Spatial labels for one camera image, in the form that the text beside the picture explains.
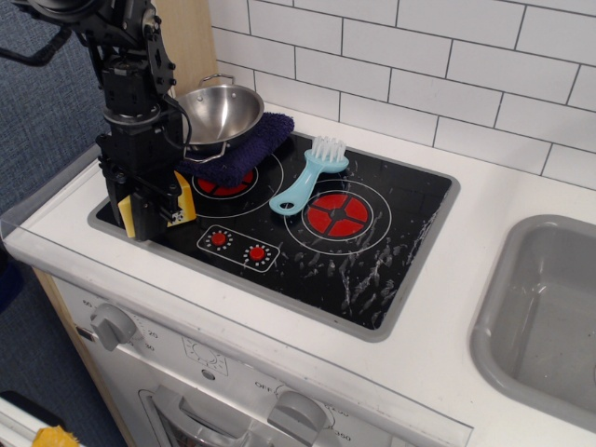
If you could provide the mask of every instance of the yellow object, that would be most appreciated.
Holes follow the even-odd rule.
[[[195,201],[193,200],[193,191],[190,188],[190,183],[178,172],[174,171],[178,184],[182,188],[183,192],[178,197],[178,206],[181,208],[179,215],[176,220],[172,223],[168,223],[168,226],[177,224],[184,224],[196,219]]]
[[[130,196],[124,197],[118,202],[118,209],[124,222],[124,229],[127,230],[128,237],[135,237],[134,222],[132,221],[132,206],[130,205]]]
[[[78,447],[78,440],[62,427],[41,428],[35,436],[32,447]]]
[[[175,216],[173,222],[168,222],[168,226],[184,224],[185,222],[193,221],[196,218],[195,201],[193,200],[193,192],[190,183],[178,172],[174,171],[174,174],[176,175],[178,184],[183,190],[178,197],[178,206],[181,208],[181,211]],[[136,232],[134,231],[130,196],[126,196],[118,202],[118,209],[120,210],[127,236],[135,237]]]

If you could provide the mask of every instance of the brush handle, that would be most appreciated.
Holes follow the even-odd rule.
[[[298,179],[283,193],[269,200],[269,207],[282,216],[293,216],[304,209],[324,165],[306,158],[306,166]]]

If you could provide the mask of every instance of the white countertop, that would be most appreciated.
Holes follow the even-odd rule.
[[[297,132],[333,136],[350,147],[459,181],[453,208],[384,341],[361,341],[92,229],[87,217],[106,197],[97,166],[82,172],[28,221],[29,231],[41,237],[14,232],[6,241],[9,250],[56,276],[78,278],[91,291],[116,289],[129,305],[151,300],[147,317],[153,313],[176,320],[197,340],[382,428],[407,427],[413,439],[426,433],[438,445],[596,445],[595,433],[494,390],[477,371],[469,349],[509,229],[537,214],[596,224],[596,191],[270,104],[266,110],[292,116]]]

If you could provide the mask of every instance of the control knob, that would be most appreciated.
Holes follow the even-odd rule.
[[[310,447],[329,421],[327,414],[313,400],[286,391],[279,397],[267,422]]]
[[[128,342],[137,331],[134,321],[124,311],[107,303],[100,305],[91,315],[91,328],[108,351]]]

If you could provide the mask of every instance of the brush bristles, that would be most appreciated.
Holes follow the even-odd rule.
[[[329,137],[317,137],[313,141],[313,156],[322,161],[337,162],[344,158],[345,143]]]

